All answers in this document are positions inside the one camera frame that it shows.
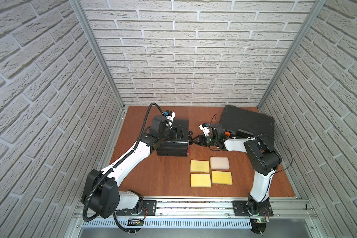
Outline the black drawer cabinet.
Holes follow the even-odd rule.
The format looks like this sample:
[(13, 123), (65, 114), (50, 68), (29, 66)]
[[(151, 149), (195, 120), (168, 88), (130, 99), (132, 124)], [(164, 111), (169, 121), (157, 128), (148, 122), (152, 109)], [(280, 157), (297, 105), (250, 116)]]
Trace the black drawer cabinet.
[(158, 156), (187, 157), (189, 122), (187, 119), (175, 119), (172, 129), (175, 129), (176, 126), (184, 126), (186, 128), (186, 140), (165, 141), (157, 148)]

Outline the beige sponge pad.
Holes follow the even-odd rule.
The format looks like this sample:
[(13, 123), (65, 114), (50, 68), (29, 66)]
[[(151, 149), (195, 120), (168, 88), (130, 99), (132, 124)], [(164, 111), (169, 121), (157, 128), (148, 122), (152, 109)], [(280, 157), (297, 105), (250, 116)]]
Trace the beige sponge pad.
[(230, 163), (228, 157), (211, 157), (210, 166), (212, 170), (228, 170)]

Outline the yellow sponge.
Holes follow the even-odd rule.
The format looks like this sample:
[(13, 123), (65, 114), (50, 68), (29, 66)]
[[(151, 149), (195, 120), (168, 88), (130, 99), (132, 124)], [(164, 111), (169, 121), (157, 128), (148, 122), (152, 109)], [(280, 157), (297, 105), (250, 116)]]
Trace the yellow sponge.
[(213, 184), (224, 184), (224, 185), (233, 184), (231, 172), (212, 171), (211, 176), (212, 176)]
[(209, 161), (191, 160), (190, 162), (191, 173), (209, 173), (210, 164)]
[(211, 187), (211, 177), (209, 174), (191, 174), (190, 175), (191, 187)]

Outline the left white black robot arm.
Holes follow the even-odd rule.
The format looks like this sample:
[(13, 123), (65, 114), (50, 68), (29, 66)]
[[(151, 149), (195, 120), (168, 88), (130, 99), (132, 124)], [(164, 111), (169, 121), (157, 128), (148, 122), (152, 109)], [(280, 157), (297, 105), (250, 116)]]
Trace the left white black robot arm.
[(174, 118), (175, 112), (172, 111), (155, 116), (150, 131), (146, 133), (142, 128), (135, 144), (117, 161), (87, 175), (81, 201), (85, 222), (99, 216), (108, 218), (118, 210), (127, 209), (134, 215), (142, 211), (143, 196), (132, 190), (119, 191), (119, 186), (142, 160), (172, 137)]

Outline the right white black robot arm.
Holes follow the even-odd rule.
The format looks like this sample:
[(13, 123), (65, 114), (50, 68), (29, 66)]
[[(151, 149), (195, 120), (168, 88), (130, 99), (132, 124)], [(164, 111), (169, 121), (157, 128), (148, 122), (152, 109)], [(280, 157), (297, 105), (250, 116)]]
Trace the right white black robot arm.
[(188, 133), (190, 145), (247, 154), (254, 169), (254, 180), (244, 210), (252, 216), (272, 216), (269, 190), (272, 178), (282, 162), (271, 142), (272, 137), (267, 134), (241, 136), (224, 130), (220, 124), (201, 124), (199, 127), (203, 134), (192, 137), (193, 132)]

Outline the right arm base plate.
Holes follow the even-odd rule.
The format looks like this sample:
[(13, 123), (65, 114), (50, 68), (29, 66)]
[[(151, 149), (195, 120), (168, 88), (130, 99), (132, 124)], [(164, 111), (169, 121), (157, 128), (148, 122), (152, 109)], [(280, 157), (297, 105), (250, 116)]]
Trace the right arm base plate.
[(264, 202), (257, 203), (254, 200), (235, 200), (232, 201), (233, 211), (236, 217), (241, 216), (263, 216), (272, 217), (273, 208), (269, 199)]

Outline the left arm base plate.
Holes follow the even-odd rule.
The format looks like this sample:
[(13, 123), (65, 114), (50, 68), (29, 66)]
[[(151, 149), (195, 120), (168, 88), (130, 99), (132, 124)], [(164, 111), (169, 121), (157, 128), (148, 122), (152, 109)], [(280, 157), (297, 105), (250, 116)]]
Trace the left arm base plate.
[(156, 200), (144, 200), (141, 206), (141, 210), (123, 209), (116, 212), (117, 216), (144, 216), (147, 212), (147, 216), (155, 216), (157, 208)]

